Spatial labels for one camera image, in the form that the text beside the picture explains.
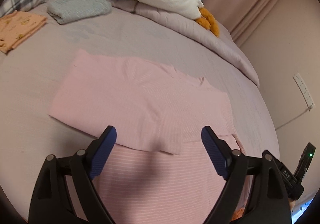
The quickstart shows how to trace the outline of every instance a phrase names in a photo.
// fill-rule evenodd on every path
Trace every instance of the bed sheet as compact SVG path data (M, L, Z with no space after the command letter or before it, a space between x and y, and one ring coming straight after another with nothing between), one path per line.
M45 11L45 4L32 10L47 15ZM234 125L247 154L261 156L268 149L279 157L276 132L257 86L206 47L116 8L109 15L63 26L47 17L47 25L0 60L0 183L23 217L28 216L45 157L69 156L92 141L47 115L80 48L91 54L138 56L172 64L192 77L204 76L212 86L228 93ZM136 40L127 41L132 34ZM222 34L222 39L230 39L226 30L222 29ZM151 45L141 40L145 35Z

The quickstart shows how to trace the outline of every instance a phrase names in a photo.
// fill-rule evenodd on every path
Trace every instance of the folded gray clothing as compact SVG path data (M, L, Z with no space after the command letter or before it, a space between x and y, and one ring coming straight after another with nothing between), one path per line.
M59 24L111 12L111 3L106 0L54 0L47 5L47 12Z

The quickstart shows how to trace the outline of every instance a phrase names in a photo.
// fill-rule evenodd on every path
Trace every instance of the beige wall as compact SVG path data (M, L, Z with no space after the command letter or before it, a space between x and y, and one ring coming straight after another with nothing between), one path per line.
M320 4L279 0L241 49L256 69L275 128L307 109L293 75L300 73L316 108L278 129L281 160L294 172L304 147L317 147L300 201L320 187Z

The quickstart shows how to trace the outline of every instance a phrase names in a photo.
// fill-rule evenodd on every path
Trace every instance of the white power strip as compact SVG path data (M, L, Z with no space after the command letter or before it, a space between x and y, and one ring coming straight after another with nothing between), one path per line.
M314 107L316 107L315 103L313 102L313 99L312 99L312 97L310 95L310 92L309 92L307 86L305 85L305 83L304 83L302 77L300 76L300 74L299 73L295 74L293 76L293 78L296 81L299 89L301 90L301 93L302 93L302 95L303 95L303 97L304 97L304 99L305 99L305 101L306 101L306 103L308 105L309 110L311 110Z

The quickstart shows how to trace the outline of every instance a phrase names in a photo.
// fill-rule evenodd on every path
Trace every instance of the plush toy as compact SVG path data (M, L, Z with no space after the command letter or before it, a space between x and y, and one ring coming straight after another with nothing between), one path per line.
M201 17L195 20L196 23L201 25L203 28L210 30L215 36L219 37L219 26L213 15L204 7L199 8L199 11L201 13Z

